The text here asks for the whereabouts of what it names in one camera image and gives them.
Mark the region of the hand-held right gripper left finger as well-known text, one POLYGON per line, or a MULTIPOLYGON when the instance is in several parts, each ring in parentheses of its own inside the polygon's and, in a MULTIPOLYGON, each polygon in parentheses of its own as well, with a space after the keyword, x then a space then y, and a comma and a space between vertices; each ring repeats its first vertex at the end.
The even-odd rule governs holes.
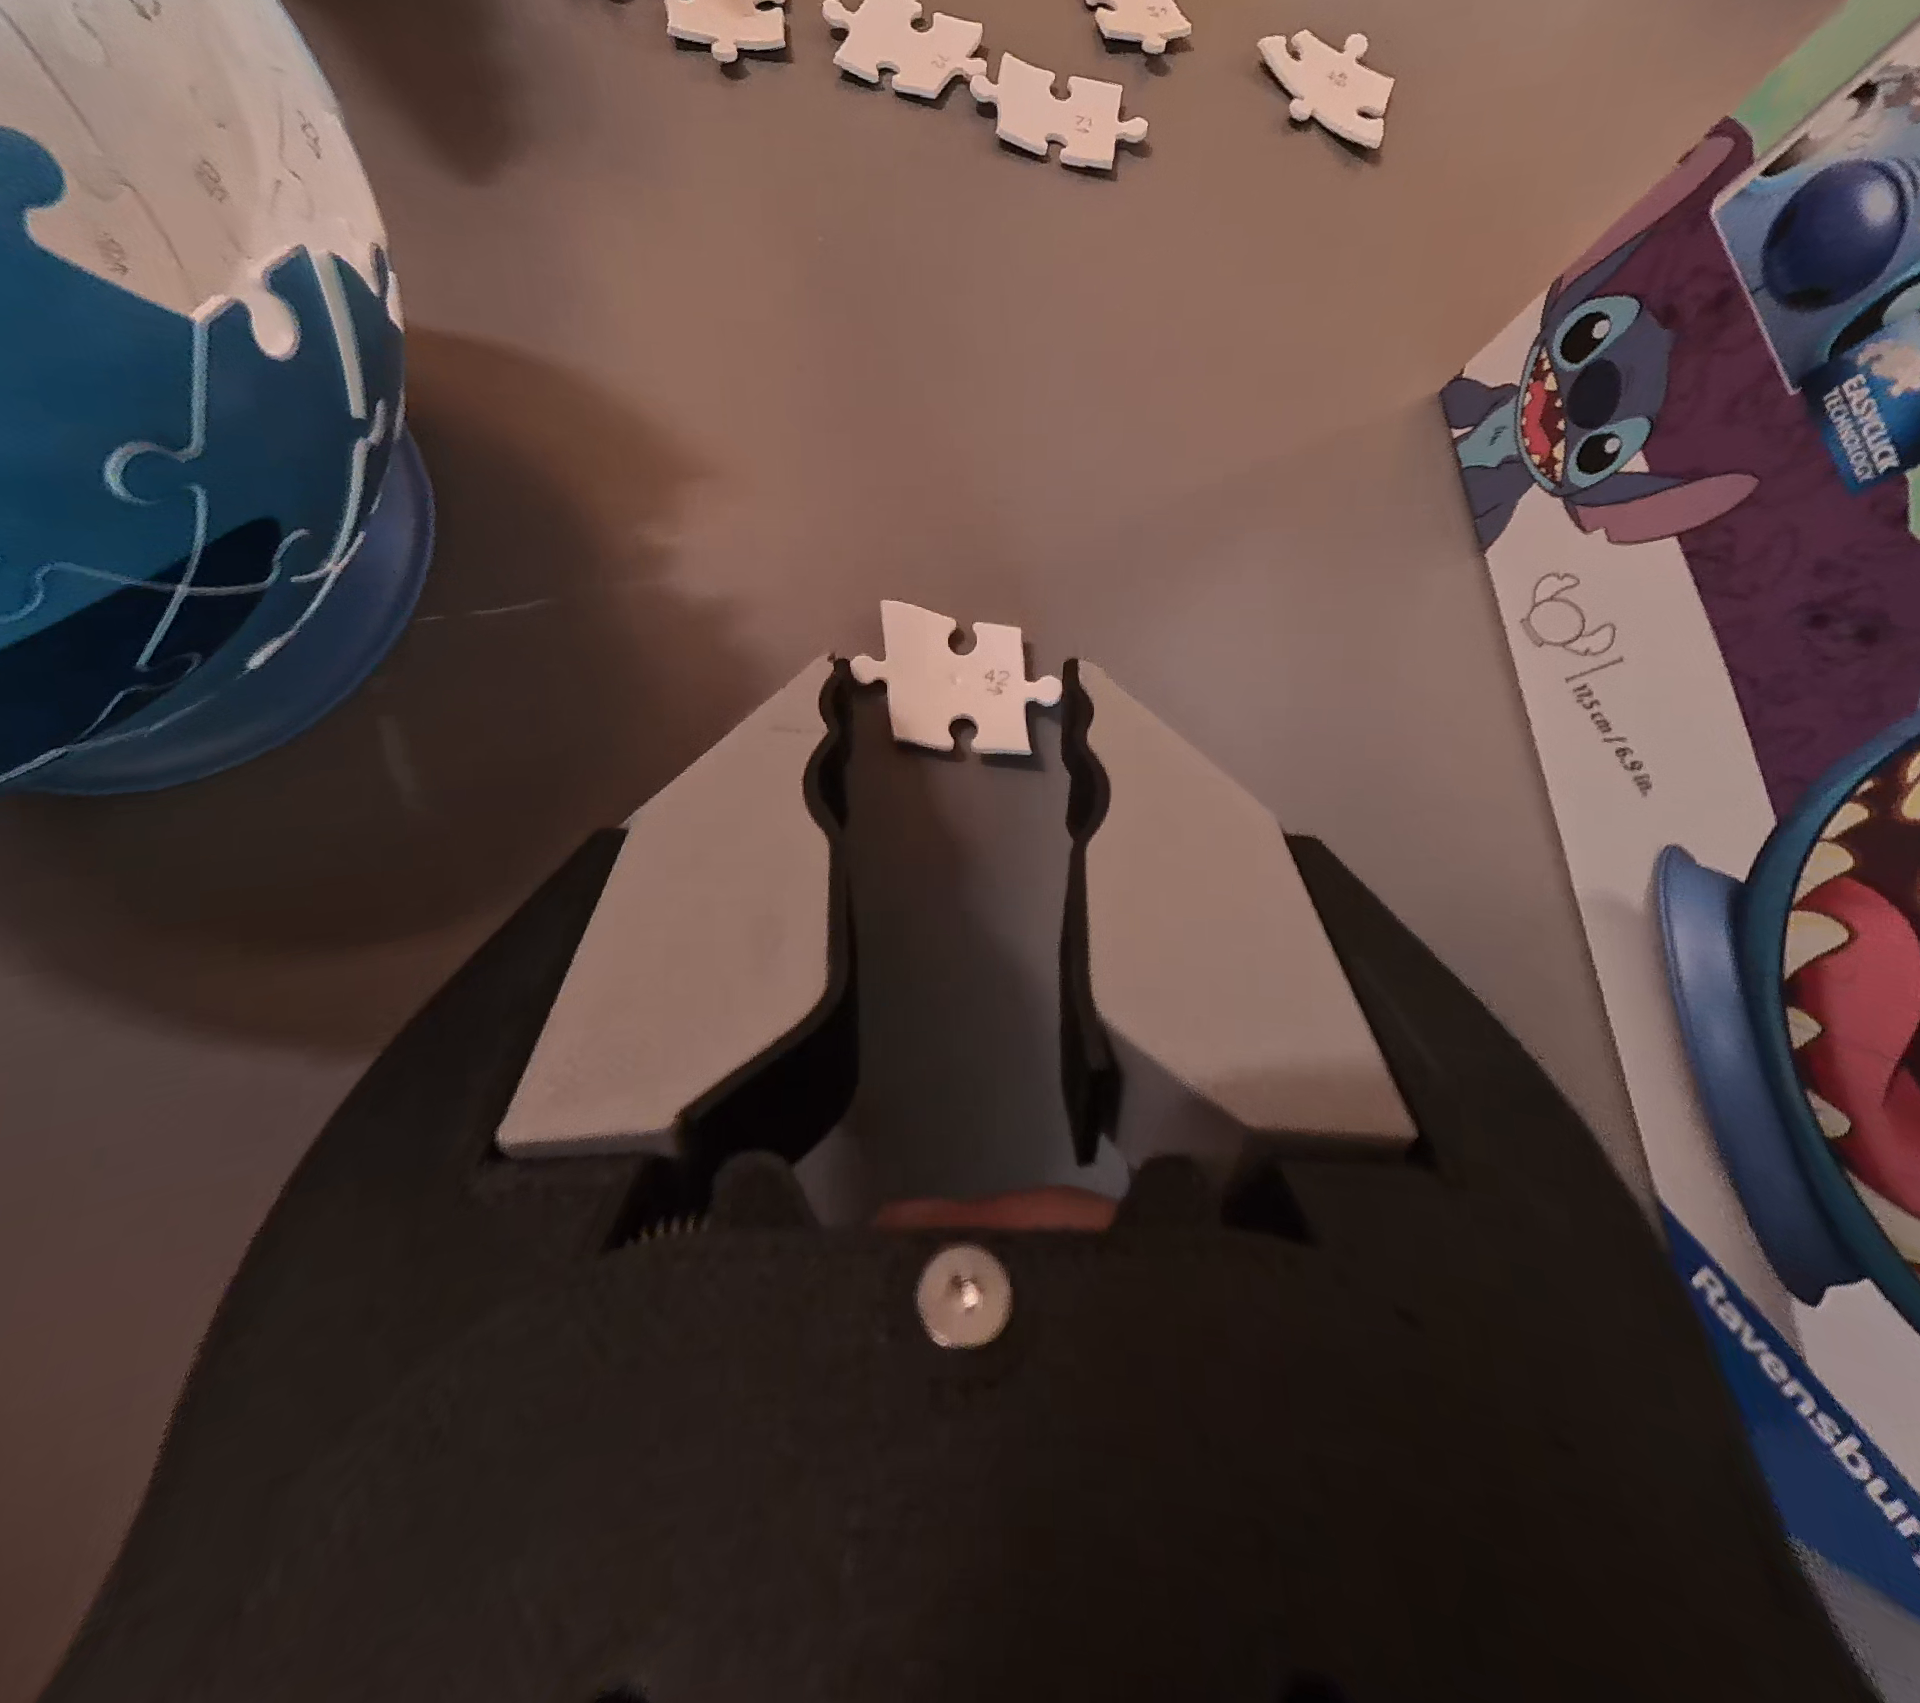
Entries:
POLYGON ((849 686, 809 660, 628 818, 505 1155, 802 1159, 849 1113, 849 686))

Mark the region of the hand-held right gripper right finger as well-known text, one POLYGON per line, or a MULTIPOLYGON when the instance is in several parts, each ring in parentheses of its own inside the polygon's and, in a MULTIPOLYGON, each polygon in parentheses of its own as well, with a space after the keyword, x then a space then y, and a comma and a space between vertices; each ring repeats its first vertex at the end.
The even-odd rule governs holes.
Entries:
POLYGON ((1063 670, 1072 1155, 1397 1153, 1419 1123, 1280 822, 1106 670, 1063 670))

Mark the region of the single jigsaw piece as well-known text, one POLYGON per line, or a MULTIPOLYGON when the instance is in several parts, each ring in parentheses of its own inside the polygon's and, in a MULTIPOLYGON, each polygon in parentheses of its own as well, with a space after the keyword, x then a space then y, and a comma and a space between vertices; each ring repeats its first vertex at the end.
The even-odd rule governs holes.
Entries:
POLYGON ((1034 752, 1031 714, 1059 708, 1065 682, 1031 676, 1020 626, 978 620, 961 648, 956 618, 899 600, 880 602, 879 624, 883 654, 858 656, 849 670, 858 686, 885 688, 896 744, 948 754, 954 730, 965 726, 975 756, 1034 752))

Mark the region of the blue round ball stand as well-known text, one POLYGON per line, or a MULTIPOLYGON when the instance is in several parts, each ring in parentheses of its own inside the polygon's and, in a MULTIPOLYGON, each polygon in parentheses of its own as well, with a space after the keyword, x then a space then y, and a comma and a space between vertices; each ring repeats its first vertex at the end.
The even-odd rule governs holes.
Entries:
POLYGON ((285 652, 126 734, 6 772, 9 794, 108 798, 171 790, 285 748, 389 660, 434 560, 437 502, 421 446, 397 446, 367 538, 285 652))

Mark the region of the blue white puzzle ball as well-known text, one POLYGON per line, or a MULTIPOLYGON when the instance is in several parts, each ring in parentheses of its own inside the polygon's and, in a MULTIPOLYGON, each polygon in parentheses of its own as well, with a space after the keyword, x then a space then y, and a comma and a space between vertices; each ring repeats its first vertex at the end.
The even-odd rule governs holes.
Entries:
POLYGON ((4 0, 4 644, 110 688, 276 662, 404 426, 372 186, 280 0, 4 0))

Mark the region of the cartoon print puzzle box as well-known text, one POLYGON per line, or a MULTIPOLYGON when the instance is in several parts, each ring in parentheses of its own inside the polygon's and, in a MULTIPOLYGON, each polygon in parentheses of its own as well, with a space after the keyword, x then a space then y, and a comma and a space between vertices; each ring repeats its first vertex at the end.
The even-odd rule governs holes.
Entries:
POLYGON ((1441 404, 1668 1255, 1917 1699, 1919 0, 1844 0, 1441 404))

